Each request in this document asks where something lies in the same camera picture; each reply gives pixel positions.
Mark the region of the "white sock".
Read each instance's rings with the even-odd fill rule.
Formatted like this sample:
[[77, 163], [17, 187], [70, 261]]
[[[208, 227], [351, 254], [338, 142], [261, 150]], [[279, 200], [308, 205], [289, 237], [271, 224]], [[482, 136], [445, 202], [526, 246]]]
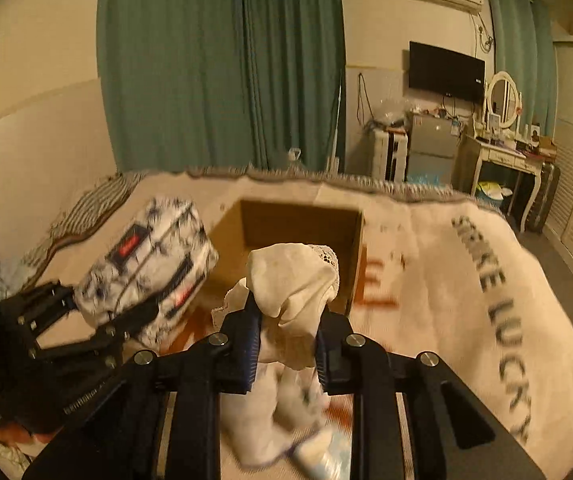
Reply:
[[313, 368], [262, 363], [250, 392], [221, 394], [220, 422], [240, 466], [259, 469], [324, 427], [328, 408], [329, 396]]

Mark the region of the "green curtain right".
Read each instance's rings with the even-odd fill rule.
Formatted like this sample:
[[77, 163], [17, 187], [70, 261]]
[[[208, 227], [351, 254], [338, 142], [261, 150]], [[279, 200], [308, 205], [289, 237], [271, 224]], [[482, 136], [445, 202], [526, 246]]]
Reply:
[[508, 73], [523, 95], [521, 125], [554, 133], [556, 59], [549, 8], [542, 0], [488, 0], [495, 69]]

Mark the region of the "cream lace-trimmed cloth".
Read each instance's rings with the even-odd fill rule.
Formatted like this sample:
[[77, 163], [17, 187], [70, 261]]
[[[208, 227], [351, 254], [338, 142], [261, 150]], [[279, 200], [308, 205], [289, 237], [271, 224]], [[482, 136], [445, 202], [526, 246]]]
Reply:
[[315, 364], [315, 335], [324, 308], [339, 291], [339, 264], [326, 245], [274, 244], [253, 250], [246, 276], [212, 312], [220, 330], [227, 314], [244, 308], [253, 296], [262, 312], [259, 361], [281, 363], [292, 370]]

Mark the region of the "clear water jug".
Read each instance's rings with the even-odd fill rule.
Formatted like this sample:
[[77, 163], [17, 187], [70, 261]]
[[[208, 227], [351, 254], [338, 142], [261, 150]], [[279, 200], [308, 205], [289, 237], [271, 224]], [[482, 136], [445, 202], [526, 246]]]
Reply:
[[290, 148], [287, 152], [287, 164], [290, 167], [301, 167], [301, 151], [299, 148]]

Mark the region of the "white suitcase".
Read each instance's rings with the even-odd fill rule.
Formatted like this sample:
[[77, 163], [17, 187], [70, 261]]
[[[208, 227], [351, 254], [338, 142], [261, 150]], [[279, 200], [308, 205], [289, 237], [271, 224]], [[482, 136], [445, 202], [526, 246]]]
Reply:
[[373, 128], [370, 140], [371, 177], [395, 183], [405, 181], [408, 158], [408, 136], [405, 130]]

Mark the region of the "white dressing table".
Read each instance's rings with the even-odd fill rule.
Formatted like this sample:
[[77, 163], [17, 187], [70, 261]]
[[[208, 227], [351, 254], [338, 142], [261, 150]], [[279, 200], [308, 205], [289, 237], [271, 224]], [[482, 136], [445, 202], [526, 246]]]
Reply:
[[483, 177], [507, 183], [513, 191], [507, 206], [507, 213], [511, 214], [517, 204], [517, 194], [530, 184], [530, 192], [517, 220], [519, 232], [524, 233], [528, 215], [541, 188], [542, 167], [543, 161], [536, 156], [463, 136], [457, 149], [451, 185], [457, 191], [475, 196], [477, 185]]

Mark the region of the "grey mini fridge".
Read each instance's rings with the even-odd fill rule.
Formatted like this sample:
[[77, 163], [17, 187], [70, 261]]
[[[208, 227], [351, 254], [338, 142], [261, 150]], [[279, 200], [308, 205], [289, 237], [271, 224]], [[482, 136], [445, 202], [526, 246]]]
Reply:
[[459, 127], [451, 120], [431, 115], [413, 113], [409, 119], [408, 164], [405, 176], [438, 174], [441, 185], [451, 185], [460, 143]]

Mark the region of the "teal waste basket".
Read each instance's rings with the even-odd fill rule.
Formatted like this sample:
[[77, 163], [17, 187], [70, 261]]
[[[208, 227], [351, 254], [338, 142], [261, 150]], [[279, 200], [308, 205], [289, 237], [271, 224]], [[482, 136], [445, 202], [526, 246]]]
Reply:
[[513, 191], [510, 188], [497, 183], [483, 181], [476, 185], [475, 196], [482, 202], [502, 209], [505, 203], [510, 203]]

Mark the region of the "white oval vanity mirror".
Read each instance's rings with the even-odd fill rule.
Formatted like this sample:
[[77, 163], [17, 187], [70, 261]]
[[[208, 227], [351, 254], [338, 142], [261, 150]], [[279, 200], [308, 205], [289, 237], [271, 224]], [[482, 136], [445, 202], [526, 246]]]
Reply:
[[521, 116], [521, 92], [505, 70], [495, 73], [487, 84], [484, 104], [486, 124], [490, 130], [518, 126]]

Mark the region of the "dark upright suitcase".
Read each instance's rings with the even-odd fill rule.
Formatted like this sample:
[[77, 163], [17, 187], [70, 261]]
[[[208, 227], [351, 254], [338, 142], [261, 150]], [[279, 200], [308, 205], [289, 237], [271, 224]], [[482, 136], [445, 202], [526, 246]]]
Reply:
[[542, 232], [554, 202], [560, 177], [561, 168], [554, 162], [545, 162], [542, 165], [540, 188], [526, 220], [528, 231]]

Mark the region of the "cream woven lettered blanket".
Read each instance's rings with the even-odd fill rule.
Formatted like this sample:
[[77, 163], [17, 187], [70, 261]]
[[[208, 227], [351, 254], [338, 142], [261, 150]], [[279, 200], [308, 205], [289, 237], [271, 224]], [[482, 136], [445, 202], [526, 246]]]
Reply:
[[322, 233], [362, 214], [349, 273], [350, 322], [386, 349], [444, 358], [549, 479], [573, 469], [573, 326], [538, 260], [501, 214], [449, 188], [260, 170], [149, 174], [123, 205], [64, 240], [44, 281], [79, 282], [152, 197], [195, 203], [222, 261], [267, 246], [277, 219], [244, 214], [247, 200], [314, 206]]

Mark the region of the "blue tissue pack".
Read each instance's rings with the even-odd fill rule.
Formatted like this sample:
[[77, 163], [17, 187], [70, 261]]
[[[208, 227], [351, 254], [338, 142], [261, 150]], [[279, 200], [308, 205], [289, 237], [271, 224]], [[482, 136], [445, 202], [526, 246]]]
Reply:
[[348, 480], [350, 455], [347, 434], [325, 427], [295, 446], [293, 460], [308, 479]]

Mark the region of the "brown cardboard box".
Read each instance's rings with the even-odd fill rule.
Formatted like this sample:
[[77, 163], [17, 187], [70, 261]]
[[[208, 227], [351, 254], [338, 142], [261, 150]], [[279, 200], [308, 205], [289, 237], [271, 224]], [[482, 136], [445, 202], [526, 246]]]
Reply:
[[338, 282], [327, 304], [347, 314], [356, 290], [362, 230], [363, 214], [357, 209], [237, 200], [208, 230], [219, 259], [200, 292], [200, 305], [221, 306], [226, 293], [247, 275], [252, 252], [267, 248], [280, 266], [306, 274], [320, 264], [319, 252], [329, 249]]

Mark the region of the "black wall television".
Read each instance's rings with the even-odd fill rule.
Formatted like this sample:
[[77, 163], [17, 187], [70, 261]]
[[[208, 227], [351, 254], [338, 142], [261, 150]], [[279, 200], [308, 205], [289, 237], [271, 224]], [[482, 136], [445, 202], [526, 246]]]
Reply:
[[485, 62], [474, 56], [411, 41], [408, 86], [474, 104], [485, 96]]

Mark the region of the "blue plastic bag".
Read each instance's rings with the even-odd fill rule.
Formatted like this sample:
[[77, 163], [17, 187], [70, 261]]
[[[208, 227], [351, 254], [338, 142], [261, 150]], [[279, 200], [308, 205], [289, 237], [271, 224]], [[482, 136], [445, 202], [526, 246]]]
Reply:
[[438, 174], [410, 174], [407, 182], [416, 185], [441, 186]]

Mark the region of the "black white patterned pouch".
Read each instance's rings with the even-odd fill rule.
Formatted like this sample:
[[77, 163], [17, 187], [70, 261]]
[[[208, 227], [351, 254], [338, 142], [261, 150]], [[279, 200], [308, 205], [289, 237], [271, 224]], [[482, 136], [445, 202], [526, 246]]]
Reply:
[[86, 321], [98, 327], [146, 299], [156, 300], [156, 318], [137, 340], [162, 350], [218, 259], [193, 202], [156, 196], [93, 263], [75, 287], [75, 301]]

